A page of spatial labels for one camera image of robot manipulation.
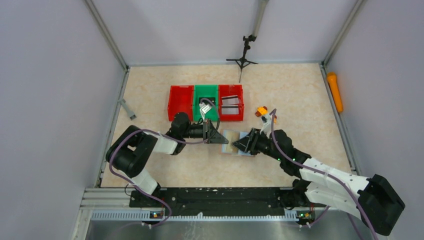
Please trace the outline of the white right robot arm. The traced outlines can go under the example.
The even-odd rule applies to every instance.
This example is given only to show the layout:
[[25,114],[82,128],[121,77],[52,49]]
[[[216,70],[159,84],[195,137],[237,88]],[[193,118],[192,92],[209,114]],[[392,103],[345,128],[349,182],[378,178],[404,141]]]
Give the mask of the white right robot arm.
[[359,176],[326,165],[293,146],[279,129],[266,135],[257,128],[232,146],[251,155],[264,154],[279,161],[280,168],[298,178],[293,200],[299,206],[322,204],[344,211],[374,230],[389,236],[406,205],[389,181],[378,174]]

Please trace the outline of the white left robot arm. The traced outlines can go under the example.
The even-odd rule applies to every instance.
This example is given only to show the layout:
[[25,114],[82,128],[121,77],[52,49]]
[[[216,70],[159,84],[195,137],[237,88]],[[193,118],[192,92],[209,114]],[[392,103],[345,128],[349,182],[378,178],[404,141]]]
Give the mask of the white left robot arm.
[[160,184],[145,169],[152,153],[178,155],[186,146],[186,139],[202,139],[205,144],[227,144],[209,119],[191,123],[185,112],[177,113],[169,130],[164,134],[141,132],[130,125],[106,153],[106,161],[120,171],[130,183],[143,192],[141,200],[149,207],[160,202]]

